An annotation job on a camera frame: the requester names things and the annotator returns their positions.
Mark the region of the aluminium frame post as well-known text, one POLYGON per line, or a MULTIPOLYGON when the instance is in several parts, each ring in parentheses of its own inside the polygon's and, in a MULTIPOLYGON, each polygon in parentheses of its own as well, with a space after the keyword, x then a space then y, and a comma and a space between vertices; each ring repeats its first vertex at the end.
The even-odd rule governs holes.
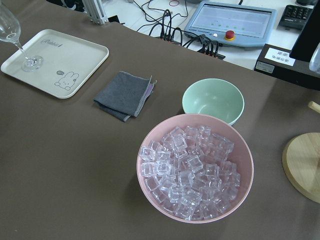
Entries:
POLYGON ((91 22, 97 25, 104 25, 108 22, 102 0, 82 0, 82 3, 91 22))

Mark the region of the grey folded cloth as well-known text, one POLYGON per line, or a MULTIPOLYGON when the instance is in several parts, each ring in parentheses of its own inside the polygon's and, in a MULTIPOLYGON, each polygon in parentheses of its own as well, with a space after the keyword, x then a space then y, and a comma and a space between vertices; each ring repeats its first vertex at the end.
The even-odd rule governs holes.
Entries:
POLYGON ((156 83, 151 77, 142 78, 120 71, 93 101, 101 110, 126 122, 140 114, 156 83))

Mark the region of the wine glass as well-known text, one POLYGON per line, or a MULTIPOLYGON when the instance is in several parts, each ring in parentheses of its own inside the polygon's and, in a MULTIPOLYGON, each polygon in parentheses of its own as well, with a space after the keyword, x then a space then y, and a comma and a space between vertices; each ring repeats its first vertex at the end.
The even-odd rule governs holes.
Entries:
POLYGON ((33 72, 43 65, 44 59, 38 55, 27 55, 20 43, 20 35, 20 22, 8 7, 0 1, 0 40, 15 45, 24 57, 22 69, 25 72, 33 72))

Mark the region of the teach pendant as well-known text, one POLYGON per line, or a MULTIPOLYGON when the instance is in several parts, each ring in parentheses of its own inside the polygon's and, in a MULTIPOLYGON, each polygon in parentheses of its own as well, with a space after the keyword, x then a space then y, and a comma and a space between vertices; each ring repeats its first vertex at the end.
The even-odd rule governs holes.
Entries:
POLYGON ((277 10, 202 1, 185 26, 189 37, 205 35, 225 46, 261 49, 271 36, 277 10))

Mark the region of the pink bowl of ice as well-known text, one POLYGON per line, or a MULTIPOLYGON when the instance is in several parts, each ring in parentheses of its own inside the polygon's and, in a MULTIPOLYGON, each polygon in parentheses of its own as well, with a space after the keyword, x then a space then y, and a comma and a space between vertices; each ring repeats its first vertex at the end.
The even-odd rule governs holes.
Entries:
POLYGON ((254 163, 243 137, 203 114, 182 114, 154 127, 136 162, 140 187, 162 214, 210 223, 234 212, 253 183, 254 163))

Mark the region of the black keyboard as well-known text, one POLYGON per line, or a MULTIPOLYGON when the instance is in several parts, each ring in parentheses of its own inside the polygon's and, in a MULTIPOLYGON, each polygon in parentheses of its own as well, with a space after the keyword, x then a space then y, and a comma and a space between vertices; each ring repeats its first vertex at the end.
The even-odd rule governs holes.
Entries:
POLYGON ((299 5, 287 5, 282 13, 279 26, 286 29, 302 30, 306 25, 313 7, 299 6, 299 5))

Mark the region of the black box with label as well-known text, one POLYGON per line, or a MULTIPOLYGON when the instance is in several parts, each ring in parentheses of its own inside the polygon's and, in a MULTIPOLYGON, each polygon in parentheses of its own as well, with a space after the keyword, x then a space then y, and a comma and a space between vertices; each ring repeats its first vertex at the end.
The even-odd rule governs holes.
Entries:
POLYGON ((254 70, 308 89, 320 89, 320 75, 309 69, 308 62, 291 58, 289 49, 265 44, 254 70))

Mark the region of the mint green bowl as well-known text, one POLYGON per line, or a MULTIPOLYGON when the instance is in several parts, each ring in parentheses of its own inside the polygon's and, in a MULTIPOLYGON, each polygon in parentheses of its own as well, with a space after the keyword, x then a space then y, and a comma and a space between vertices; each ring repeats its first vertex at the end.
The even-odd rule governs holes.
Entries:
POLYGON ((233 125, 245 109, 242 92, 232 83, 206 78, 191 84, 182 96, 186 114, 204 114, 233 125))

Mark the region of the cream rabbit tray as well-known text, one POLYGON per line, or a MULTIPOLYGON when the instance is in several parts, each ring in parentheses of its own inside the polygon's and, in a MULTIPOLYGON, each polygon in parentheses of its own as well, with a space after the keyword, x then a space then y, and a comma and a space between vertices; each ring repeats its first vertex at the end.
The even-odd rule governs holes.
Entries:
POLYGON ((43 57, 43 65, 24 71, 24 56, 17 51, 1 65, 1 71, 59 99, 72 97, 109 56, 103 45, 52 29, 40 31, 23 48, 43 57))

